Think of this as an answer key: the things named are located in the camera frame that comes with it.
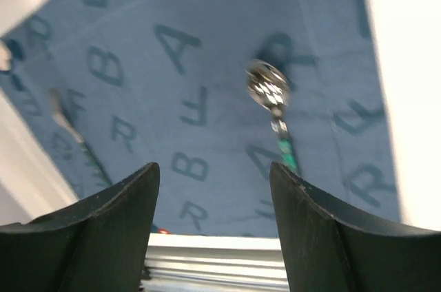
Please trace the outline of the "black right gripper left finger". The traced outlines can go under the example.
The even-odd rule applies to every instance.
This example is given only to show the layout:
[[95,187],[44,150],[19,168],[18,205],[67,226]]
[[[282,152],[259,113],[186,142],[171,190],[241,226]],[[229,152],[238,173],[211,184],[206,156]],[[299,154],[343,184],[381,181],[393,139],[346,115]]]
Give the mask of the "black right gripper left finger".
[[148,163],[27,224],[1,227],[2,291],[138,291],[158,198]]

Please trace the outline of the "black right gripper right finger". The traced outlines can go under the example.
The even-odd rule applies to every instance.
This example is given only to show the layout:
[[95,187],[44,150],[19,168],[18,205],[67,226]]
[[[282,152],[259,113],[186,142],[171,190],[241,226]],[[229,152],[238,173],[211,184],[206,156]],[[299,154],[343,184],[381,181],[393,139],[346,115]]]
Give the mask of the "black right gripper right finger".
[[387,220],[272,163],[290,291],[439,291],[440,232]]

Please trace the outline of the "fork with teal handle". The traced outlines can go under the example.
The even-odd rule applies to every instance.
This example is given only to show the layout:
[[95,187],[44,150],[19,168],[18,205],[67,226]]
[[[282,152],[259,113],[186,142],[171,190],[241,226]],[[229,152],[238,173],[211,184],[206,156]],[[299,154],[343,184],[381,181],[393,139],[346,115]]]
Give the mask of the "fork with teal handle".
[[90,149],[90,146],[87,144],[82,135],[72,126],[70,120],[67,118],[65,114],[65,110],[63,108],[61,95],[59,91],[55,88],[50,88],[48,90],[48,99],[50,104],[50,109],[52,112],[53,120],[64,130],[66,130],[73,139],[79,144],[81,151],[84,153],[86,160],[86,165],[91,167],[94,172],[94,176],[99,178],[102,181],[102,184],[106,187],[112,185],[112,181],[110,180],[107,172],[103,168],[100,161],[96,158],[93,151]]

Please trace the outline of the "spoon with teal handle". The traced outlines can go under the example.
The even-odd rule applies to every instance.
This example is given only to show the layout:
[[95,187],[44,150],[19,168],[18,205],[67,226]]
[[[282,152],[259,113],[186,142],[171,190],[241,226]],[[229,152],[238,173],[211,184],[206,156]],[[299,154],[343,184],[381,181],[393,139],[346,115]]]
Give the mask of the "spoon with teal handle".
[[253,61],[246,73],[249,95],[271,113],[271,128],[277,135],[284,165],[299,175],[291,134],[284,119],[291,90],[287,78],[280,70],[262,60]]

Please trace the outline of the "blue lettered cloth placemat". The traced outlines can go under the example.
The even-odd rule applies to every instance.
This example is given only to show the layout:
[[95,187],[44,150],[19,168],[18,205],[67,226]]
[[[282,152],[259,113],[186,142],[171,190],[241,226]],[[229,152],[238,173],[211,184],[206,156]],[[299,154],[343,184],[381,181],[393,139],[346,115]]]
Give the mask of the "blue lettered cloth placemat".
[[112,184],[159,164],[160,228],[277,236],[280,150],[246,86],[260,59],[289,81],[301,176],[400,219],[364,0],[49,0],[3,40],[1,89],[80,198],[106,186],[53,120],[50,88]]

